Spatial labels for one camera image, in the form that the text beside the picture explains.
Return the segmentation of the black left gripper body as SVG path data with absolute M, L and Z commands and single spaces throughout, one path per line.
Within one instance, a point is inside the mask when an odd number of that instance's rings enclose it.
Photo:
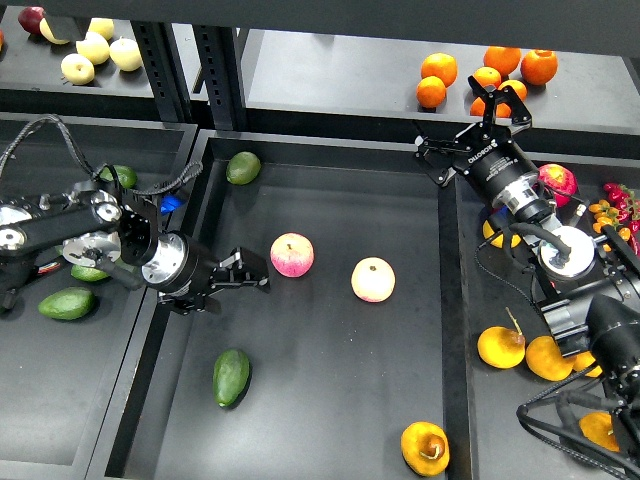
M 159 292 L 159 303 L 172 310 L 174 298 L 213 298 L 212 271 L 218 261 L 208 248 L 185 234 L 169 232 L 158 237 L 153 257 L 142 266 L 142 276 Z

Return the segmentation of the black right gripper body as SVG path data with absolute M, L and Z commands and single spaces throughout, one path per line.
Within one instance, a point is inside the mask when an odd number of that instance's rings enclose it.
M 495 125 L 485 133 L 480 124 L 474 124 L 454 137 L 454 145 L 463 154 L 453 168 L 488 206 L 524 210 L 536 201 L 533 185 L 538 169 L 514 142 L 508 127 Z

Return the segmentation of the yellow pear behind arm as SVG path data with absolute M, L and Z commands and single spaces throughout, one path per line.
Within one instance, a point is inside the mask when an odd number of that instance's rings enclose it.
M 583 372 L 588 378 L 597 378 L 603 373 L 602 368 L 590 351 L 585 351 L 575 356 L 573 370 L 575 372 Z

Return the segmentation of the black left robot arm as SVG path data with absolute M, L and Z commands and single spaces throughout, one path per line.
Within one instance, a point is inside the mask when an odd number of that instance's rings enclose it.
M 7 163 L 20 143 L 46 124 L 60 131 L 71 158 L 87 180 L 60 194 L 1 201 L 1 308 L 13 308 L 19 290 L 44 270 L 39 254 L 59 246 L 68 262 L 107 273 L 127 288 L 149 287 L 160 304 L 180 314 L 214 312 L 214 294 L 226 289 L 269 290 L 267 262 L 238 247 L 224 260 L 179 231 L 159 227 L 159 197 L 173 193 L 199 175 L 190 161 L 171 181 L 147 190 L 126 189 L 114 165 L 92 166 L 60 117 L 42 115 L 28 122 L 1 155 Z

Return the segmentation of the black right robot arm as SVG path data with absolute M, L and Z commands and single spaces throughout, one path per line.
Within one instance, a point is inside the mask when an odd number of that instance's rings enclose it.
M 593 235 L 579 222 L 587 204 L 568 197 L 572 214 L 557 212 L 561 190 L 543 179 L 515 142 L 532 117 L 510 87 L 469 79 L 485 104 L 482 118 L 449 140 L 420 134 L 416 158 L 446 186 L 466 180 L 484 202 L 495 237 L 511 254 L 519 237 L 525 258 L 512 264 L 532 278 L 526 297 L 563 358 L 590 353 L 603 392 L 558 380 L 516 412 L 531 435 L 617 479 L 639 475 L 639 260 L 612 226 Z

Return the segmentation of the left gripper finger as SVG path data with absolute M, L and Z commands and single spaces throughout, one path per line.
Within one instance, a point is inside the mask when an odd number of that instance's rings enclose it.
M 208 295 L 195 295 L 192 297 L 174 298 L 172 310 L 180 315 L 188 315 L 192 312 L 221 313 L 221 304 L 218 300 Z
M 244 247 L 234 249 L 212 271 L 212 292 L 243 287 L 270 292 L 269 270 L 266 260 Z

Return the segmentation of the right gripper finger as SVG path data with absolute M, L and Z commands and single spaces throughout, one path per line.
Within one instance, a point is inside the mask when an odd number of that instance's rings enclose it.
M 456 175 L 453 163 L 458 149 L 454 141 L 429 137 L 417 120 L 412 125 L 417 132 L 414 158 L 437 186 L 445 188 Z
M 482 120 L 478 123 L 482 131 L 492 131 L 496 126 L 497 107 L 500 105 L 507 105 L 510 108 L 509 119 L 515 131 L 532 126 L 531 113 L 512 87 L 506 86 L 504 89 L 496 88 L 494 85 L 484 87 L 473 76 L 468 77 L 468 83 L 472 92 L 485 105 Z

